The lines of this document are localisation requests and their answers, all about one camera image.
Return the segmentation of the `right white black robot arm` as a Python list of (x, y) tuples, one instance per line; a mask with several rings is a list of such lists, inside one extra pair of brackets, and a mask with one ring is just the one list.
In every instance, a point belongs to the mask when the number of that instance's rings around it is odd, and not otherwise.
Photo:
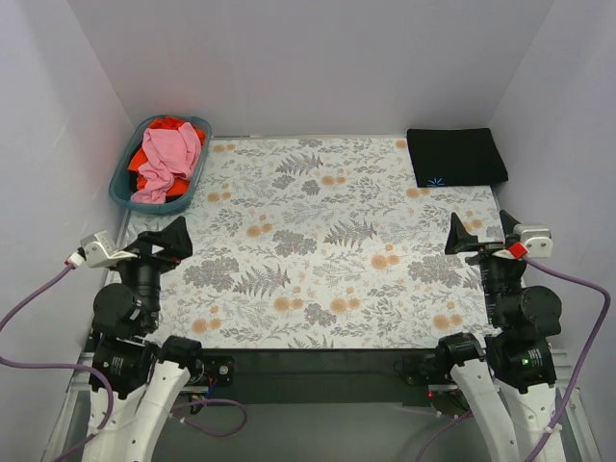
[(527, 257), (548, 258), (552, 233), (500, 212), (501, 242), (481, 242), (458, 215), (450, 218), (448, 255), (476, 266), (487, 320), (499, 330), (482, 342), (470, 333), (440, 339), (435, 369), (468, 402), (494, 461), (563, 461), (556, 410), (556, 372), (548, 339), (560, 333), (562, 302), (544, 286), (526, 287)]

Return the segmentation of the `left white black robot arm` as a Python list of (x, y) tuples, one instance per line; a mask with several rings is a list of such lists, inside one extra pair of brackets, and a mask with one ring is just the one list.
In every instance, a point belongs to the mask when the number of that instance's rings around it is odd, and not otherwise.
[(101, 231), (80, 251), (91, 268), (116, 272), (93, 301), (91, 330), (98, 341), (90, 374), (90, 441), (85, 461), (148, 461), (185, 385), (197, 383), (205, 363), (201, 344), (169, 337), (145, 340), (160, 320), (160, 280), (193, 254), (187, 223), (179, 217), (160, 231), (144, 231), (124, 248)]

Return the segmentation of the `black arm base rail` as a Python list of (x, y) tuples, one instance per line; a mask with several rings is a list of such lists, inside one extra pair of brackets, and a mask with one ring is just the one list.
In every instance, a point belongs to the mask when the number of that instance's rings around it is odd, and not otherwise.
[(425, 405), (453, 382), (433, 348), (204, 349), (186, 391), (248, 404)]

